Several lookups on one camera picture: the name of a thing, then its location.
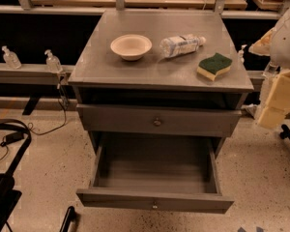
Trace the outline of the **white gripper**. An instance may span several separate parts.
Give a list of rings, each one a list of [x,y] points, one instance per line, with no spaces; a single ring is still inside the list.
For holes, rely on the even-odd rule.
[[[262,106],[257,124],[274,129],[284,120],[283,112],[290,112],[290,70],[265,79],[262,84]]]

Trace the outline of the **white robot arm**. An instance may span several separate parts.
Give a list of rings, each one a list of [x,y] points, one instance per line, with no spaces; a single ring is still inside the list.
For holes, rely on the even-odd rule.
[[[249,48],[249,52],[270,57],[262,73],[265,80],[261,87],[257,124],[274,129],[290,113],[290,8]]]

